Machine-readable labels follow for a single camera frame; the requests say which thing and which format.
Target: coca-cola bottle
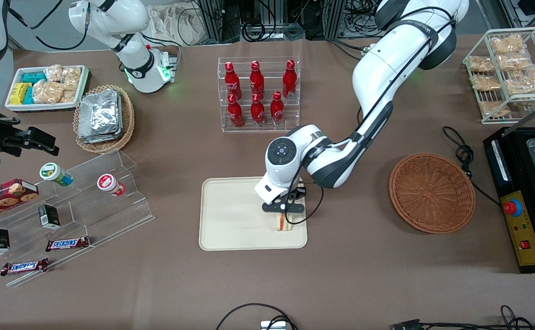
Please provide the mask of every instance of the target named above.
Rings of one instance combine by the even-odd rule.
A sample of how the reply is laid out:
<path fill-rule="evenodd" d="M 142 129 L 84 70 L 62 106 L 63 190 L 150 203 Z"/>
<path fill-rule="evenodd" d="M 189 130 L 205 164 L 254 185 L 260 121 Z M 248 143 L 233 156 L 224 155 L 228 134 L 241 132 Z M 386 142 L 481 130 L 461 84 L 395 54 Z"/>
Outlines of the coca-cola bottle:
<path fill-rule="evenodd" d="M 227 90 L 229 91 L 229 94 L 233 94 L 237 97 L 237 100 L 241 100 L 241 85 L 239 83 L 239 77 L 233 69 L 233 63 L 226 62 L 225 70 L 225 84 L 227 85 Z"/>
<path fill-rule="evenodd" d="M 284 124 L 284 101 L 282 101 L 282 94 L 277 90 L 273 93 L 272 104 L 270 104 L 269 108 L 273 125 L 281 126 Z"/>
<path fill-rule="evenodd" d="M 256 60 L 251 62 L 251 75 L 249 75 L 249 83 L 251 84 L 251 93 L 257 94 L 260 100 L 263 100 L 265 84 L 263 83 L 263 74 L 259 71 L 259 62 Z"/>
<path fill-rule="evenodd" d="M 241 111 L 241 106 L 237 103 L 237 99 L 234 94 L 229 94 L 227 96 L 229 105 L 227 106 L 227 111 L 229 111 L 229 119 L 236 128 L 243 127 L 245 125 L 245 119 L 243 118 L 243 113 Z"/>
<path fill-rule="evenodd" d="M 296 80 L 298 79 L 296 71 L 294 69 L 294 60 L 288 60 L 286 63 L 286 72 L 282 81 L 284 82 L 284 88 L 282 88 L 282 94 L 285 99 L 294 99 L 296 97 Z"/>
<path fill-rule="evenodd" d="M 262 100 L 259 94 L 251 95 L 251 118 L 253 118 L 253 125 L 255 128 L 261 128 L 266 125 L 265 109 L 263 108 Z"/>

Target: table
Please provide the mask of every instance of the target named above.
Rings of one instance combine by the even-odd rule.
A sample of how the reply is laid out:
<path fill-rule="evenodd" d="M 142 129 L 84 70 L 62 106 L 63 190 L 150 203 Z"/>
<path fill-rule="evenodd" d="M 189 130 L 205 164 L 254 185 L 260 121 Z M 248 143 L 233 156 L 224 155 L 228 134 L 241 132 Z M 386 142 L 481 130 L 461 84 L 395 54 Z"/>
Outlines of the table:
<path fill-rule="evenodd" d="M 311 330 L 387 329 L 413 318 L 493 324 L 502 304 L 535 323 L 535 275 L 517 273 L 498 207 L 478 194 L 465 228 L 434 236 L 406 224 L 389 200 L 389 174 L 402 157 L 433 152 L 455 159 L 444 125 L 475 150 L 475 182 L 496 195 L 481 141 L 498 126 L 480 124 L 460 66 L 479 36 L 459 39 L 445 64 L 417 71 L 398 90 L 391 119 L 350 179 L 325 192 L 309 220 L 307 245 L 266 251 L 198 246 L 204 180 L 263 175 L 265 148 L 278 136 L 221 132 L 217 57 L 301 56 L 301 123 L 315 123 L 334 141 L 356 126 L 353 59 L 326 42 L 305 40 L 185 48 L 176 83 L 141 94 L 117 70 L 111 51 L 16 51 L 16 68 L 83 64 L 93 73 L 92 88 L 117 84 L 128 92 L 137 122 L 123 151 L 138 163 L 132 171 L 156 219 L 20 288 L 4 288 L 0 280 L 0 329 L 213 329 L 230 309 L 250 302 L 276 305 Z M 18 159 L 3 156 L 0 183 L 36 182 L 47 161 L 72 167 L 95 156 L 75 144 L 71 112 L 18 117 L 56 136 L 60 156 L 34 150 Z M 309 188 L 309 210 L 318 193 Z M 224 328 L 258 328 L 273 316 L 252 307 Z"/>

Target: small jar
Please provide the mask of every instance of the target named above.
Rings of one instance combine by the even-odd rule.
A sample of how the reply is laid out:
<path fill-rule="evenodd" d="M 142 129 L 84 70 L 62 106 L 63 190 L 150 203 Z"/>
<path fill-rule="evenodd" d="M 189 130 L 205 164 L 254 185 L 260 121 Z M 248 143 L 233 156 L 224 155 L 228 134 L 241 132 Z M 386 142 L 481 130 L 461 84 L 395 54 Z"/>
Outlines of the small jar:
<path fill-rule="evenodd" d="M 39 169 L 39 176 L 44 180 L 54 181 L 60 186 L 66 187 L 72 183 L 74 177 L 56 163 L 47 163 Z"/>
<path fill-rule="evenodd" d="M 121 196 L 125 192 L 125 185 L 118 182 L 117 179 L 110 174 L 98 177 L 96 185 L 100 190 L 112 194 L 113 196 Z"/>

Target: bottle cap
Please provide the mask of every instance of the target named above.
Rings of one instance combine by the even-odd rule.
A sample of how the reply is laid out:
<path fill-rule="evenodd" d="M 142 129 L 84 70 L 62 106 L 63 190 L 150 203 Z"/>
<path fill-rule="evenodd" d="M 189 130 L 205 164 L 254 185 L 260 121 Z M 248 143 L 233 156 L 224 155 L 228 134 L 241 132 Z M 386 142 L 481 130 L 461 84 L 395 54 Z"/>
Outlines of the bottle cap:
<path fill-rule="evenodd" d="M 39 176 L 48 181 L 56 180 L 60 173 L 62 173 L 62 167 L 56 163 L 46 163 L 39 169 Z"/>
<path fill-rule="evenodd" d="M 101 175 L 98 180 L 96 180 L 96 185 L 100 190 L 110 192 L 110 190 L 115 189 L 117 186 L 117 179 L 109 174 Z"/>

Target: white bag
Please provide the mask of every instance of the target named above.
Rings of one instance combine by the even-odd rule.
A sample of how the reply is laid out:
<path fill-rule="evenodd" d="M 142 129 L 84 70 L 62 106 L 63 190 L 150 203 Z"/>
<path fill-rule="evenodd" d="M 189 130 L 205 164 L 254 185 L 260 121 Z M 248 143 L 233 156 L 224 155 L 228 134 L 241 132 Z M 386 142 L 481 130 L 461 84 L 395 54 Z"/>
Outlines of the white bag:
<path fill-rule="evenodd" d="M 199 44 L 207 40 L 207 32 L 202 25 L 202 17 L 199 16 L 200 10 L 198 9 L 196 2 L 149 5 L 147 11 L 150 14 L 152 37 L 172 40 L 184 46 Z"/>

